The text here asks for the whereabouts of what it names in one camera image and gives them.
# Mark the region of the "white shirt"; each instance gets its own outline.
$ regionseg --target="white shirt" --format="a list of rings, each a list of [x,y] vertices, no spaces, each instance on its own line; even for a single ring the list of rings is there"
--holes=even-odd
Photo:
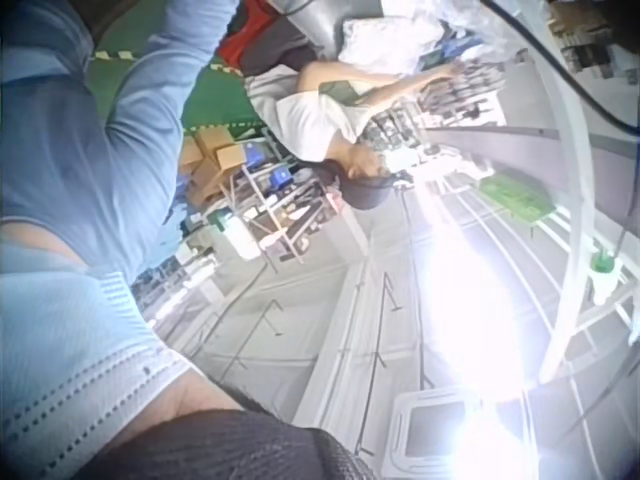
[[[253,108],[301,160],[322,162],[336,132],[355,143],[371,118],[367,106],[346,107],[317,91],[297,93],[298,72],[279,65],[246,80]]]

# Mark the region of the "red object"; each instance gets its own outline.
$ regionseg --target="red object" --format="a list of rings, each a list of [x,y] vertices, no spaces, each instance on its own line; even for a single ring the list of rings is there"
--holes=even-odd
[[[221,57],[229,66],[240,69],[240,58],[247,48],[262,32],[264,32],[278,18],[278,12],[271,7],[267,0],[244,0],[238,15],[246,19],[238,32],[232,33],[222,40],[216,55]]]

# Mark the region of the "plastic bag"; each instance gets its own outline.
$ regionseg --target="plastic bag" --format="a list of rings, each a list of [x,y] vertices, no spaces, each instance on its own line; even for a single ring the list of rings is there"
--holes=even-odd
[[[454,30],[469,30],[480,37],[484,47],[475,50],[475,58],[481,56],[485,62],[504,62],[526,47],[524,40],[511,27],[478,0],[416,0],[416,2],[416,15],[435,17],[447,22]],[[497,3],[512,15],[519,12],[516,0],[499,0]]]
[[[434,17],[347,20],[339,60],[371,73],[412,74],[418,60],[442,38]]]

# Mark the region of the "blue bin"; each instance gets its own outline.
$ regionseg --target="blue bin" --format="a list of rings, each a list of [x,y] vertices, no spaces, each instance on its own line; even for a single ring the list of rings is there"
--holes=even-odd
[[[278,167],[271,173],[269,182],[273,190],[277,192],[293,183],[293,176],[288,167]]]
[[[244,154],[247,157],[247,168],[251,170],[257,169],[267,159],[262,149],[254,143],[246,143],[244,145]]]

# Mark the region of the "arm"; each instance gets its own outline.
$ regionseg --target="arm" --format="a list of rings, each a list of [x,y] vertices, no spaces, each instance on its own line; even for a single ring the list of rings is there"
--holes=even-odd
[[[107,122],[117,157],[177,167],[180,118],[198,74],[226,33],[238,0],[170,0],[163,31],[128,73]]]
[[[373,115],[377,115],[390,108],[396,100],[404,95],[419,90],[437,80],[452,78],[458,70],[458,65],[445,65],[412,77],[403,78],[365,95],[358,103],[371,107],[374,112]]]
[[[323,83],[361,81],[375,86],[388,85],[398,79],[395,75],[378,75],[363,72],[341,62],[312,62],[302,69],[298,78],[298,92],[312,92]]]

